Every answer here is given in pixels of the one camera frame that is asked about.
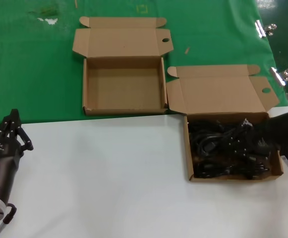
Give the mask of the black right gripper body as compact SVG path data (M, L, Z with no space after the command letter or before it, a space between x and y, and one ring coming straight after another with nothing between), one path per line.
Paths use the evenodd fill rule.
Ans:
M288 153L288 113L269 118L254 128L279 151Z

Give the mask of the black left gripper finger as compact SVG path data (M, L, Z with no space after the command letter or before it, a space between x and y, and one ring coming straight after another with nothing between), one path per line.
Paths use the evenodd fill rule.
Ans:
M18 109L11 110L11 137L19 144L19 155L23 155L26 150L34 149L31 139L22 128Z
M0 123L0 138L6 137L8 133L14 129L15 124L15 109L12 109L10 114L5 116Z

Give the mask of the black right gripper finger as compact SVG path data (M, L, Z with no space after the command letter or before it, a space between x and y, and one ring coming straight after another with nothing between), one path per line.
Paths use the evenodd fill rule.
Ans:
M256 147L259 150L272 150L273 149L273 145L269 143L268 141L266 142L264 138L260 138L259 140L257 140Z
M248 121L247 119L245 119L241 124L240 124L240 130L241 131L254 131L255 130L255 126Z

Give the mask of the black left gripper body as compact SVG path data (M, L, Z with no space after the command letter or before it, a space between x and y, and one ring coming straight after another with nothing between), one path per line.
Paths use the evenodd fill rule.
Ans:
M0 138L0 199L8 199L23 156L18 140Z

